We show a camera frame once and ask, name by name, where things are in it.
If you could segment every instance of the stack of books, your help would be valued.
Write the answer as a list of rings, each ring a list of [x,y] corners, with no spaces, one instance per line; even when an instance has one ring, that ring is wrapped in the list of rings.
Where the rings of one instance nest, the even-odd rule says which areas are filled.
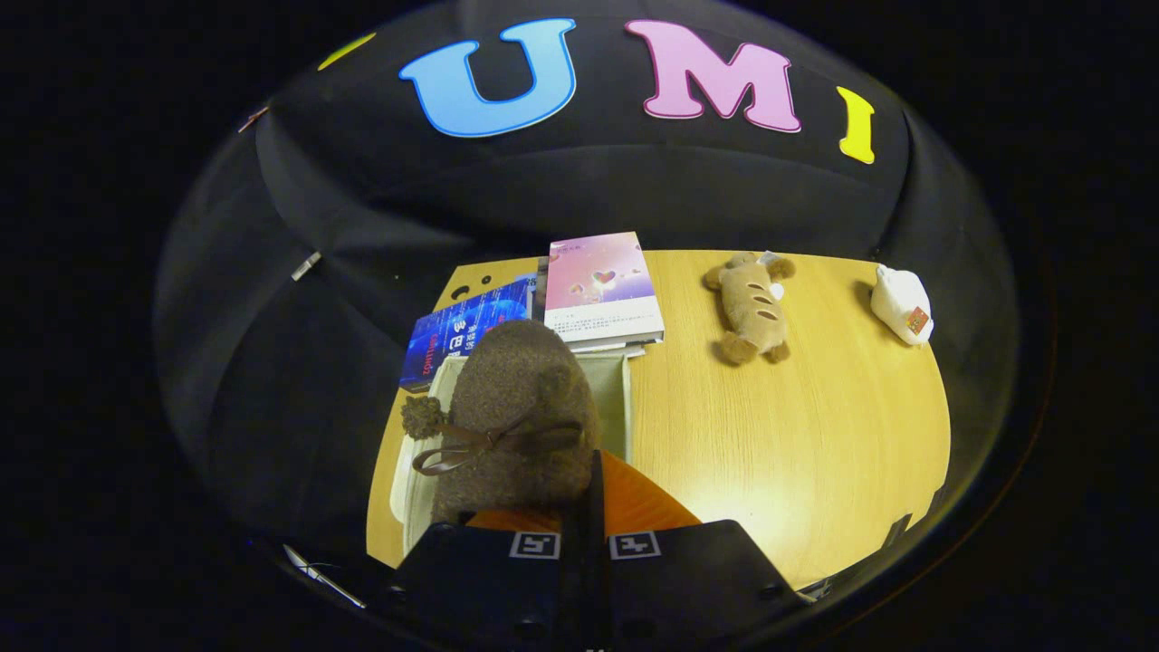
[[[415,323],[401,387],[424,391],[450,357],[471,356],[509,318],[535,318],[575,353],[643,356],[664,340],[664,320],[634,232],[552,242],[535,273],[428,314]]]

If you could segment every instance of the blue book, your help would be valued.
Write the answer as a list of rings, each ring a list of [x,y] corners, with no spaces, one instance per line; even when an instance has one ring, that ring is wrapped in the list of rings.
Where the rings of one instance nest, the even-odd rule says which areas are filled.
[[[427,390],[444,360],[471,356],[479,340],[504,321],[529,318],[534,287],[534,273],[520,276],[416,321],[399,386],[410,393]]]

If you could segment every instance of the pink book cover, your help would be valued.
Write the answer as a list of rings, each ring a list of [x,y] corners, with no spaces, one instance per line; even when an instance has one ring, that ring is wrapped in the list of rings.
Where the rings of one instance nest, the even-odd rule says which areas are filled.
[[[564,342],[664,330],[635,232],[552,242],[545,323]]]

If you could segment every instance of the white marker tag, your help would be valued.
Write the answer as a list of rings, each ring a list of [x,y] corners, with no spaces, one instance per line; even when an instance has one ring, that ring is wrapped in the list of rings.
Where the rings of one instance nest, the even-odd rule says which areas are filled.
[[[314,266],[314,263],[320,259],[322,259],[322,251],[314,251],[313,254],[311,254],[309,257],[306,258],[306,262],[299,264],[298,269],[293,270],[293,273],[291,273],[290,277],[293,278],[294,280],[301,278],[302,273],[309,271],[309,268]]]

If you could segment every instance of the plush toy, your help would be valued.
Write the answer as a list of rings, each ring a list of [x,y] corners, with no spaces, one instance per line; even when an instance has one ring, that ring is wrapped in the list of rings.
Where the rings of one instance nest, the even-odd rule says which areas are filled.
[[[930,296],[921,279],[912,271],[877,265],[877,286],[872,290],[869,307],[905,344],[925,345],[934,332]]]
[[[773,280],[788,278],[795,271],[793,261],[766,251],[760,257],[736,254],[705,273],[705,285],[720,290],[732,324],[732,331],[726,332],[720,343],[724,358],[742,364],[759,354],[766,354],[772,362],[789,357],[788,323],[781,308],[781,292],[774,288]]]
[[[431,522],[466,522],[484,510],[551,508],[581,497],[591,482],[599,416],[583,369],[554,331],[520,318],[480,340],[444,416],[433,397],[408,398],[403,428],[438,432],[443,448],[413,468],[438,476]],[[437,463],[428,464],[436,455]]]

